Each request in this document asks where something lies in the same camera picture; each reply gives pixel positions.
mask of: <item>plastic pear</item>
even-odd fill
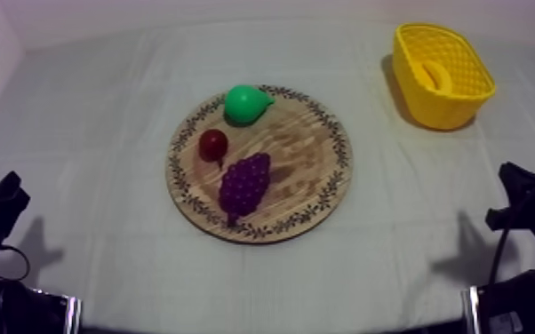
[[[226,116],[237,124],[254,123],[274,103],[265,92],[249,85],[238,85],[226,95]]]

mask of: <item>white tablecloth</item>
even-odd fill
[[[433,132],[397,110],[394,28],[241,20],[28,54],[0,99],[0,178],[17,171],[32,196],[7,240],[31,258],[27,283],[82,298],[87,324],[145,332],[375,332],[460,316],[459,292],[485,281],[499,238],[483,221],[506,205],[499,165],[535,171],[535,48],[469,35],[498,93],[472,125]],[[172,132],[240,83],[319,99],[352,143],[346,198],[286,243],[206,235],[166,190]],[[532,235],[509,240],[505,278],[535,267]],[[20,270],[1,256],[1,273]]]

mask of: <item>yellow object in basket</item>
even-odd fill
[[[432,24],[396,29],[392,66],[412,116],[433,129],[466,124],[496,91],[467,40]]]

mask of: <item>cable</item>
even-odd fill
[[[512,225],[512,219],[510,219],[504,226],[502,236],[499,238],[498,246],[496,247],[496,253],[493,255],[493,262],[491,263],[490,279],[488,285],[492,285],[496,282],[496,275],[498,274],[499,261],[502,258],[502,251],[504,245],[508,239],[508,232],[510,232],[510,226]]]
[[[25,260],[25,274],[19,278],[7,278],[0,275],[0,280],[2,281],[12,281],[12,282],[19,282],[24,280],[27,276],[29,276],[29,273],[31,272],[31,264],[29,263],[29,259],[27,258],[27,255],[23,253],[20,249],[16,247],[12,247],[9,245],[3,244],[0,246],[0,251],[14,251],[15,253],[19,254],[24,260]]]

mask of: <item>toy fruit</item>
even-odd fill
[[[257,210],[269,186],[270,156],[257,153],[231,164],[222,177],[220,208],[228,214],[228,225]]]
[[[228,138],[224,132],[210,129],[201,134],[199,138],[199,156],[206,162],[218,162],[222,169],[224,155],[228,151]]]
[[[226,95],[224,111],[234,123],[245,125],[255,122],[272,103],[274,99],[265,92],[238,85]]]
[[[452,78],[441,64],[431,60],[417,63],[415,75],[426,86],[443,93],[452,93]]]

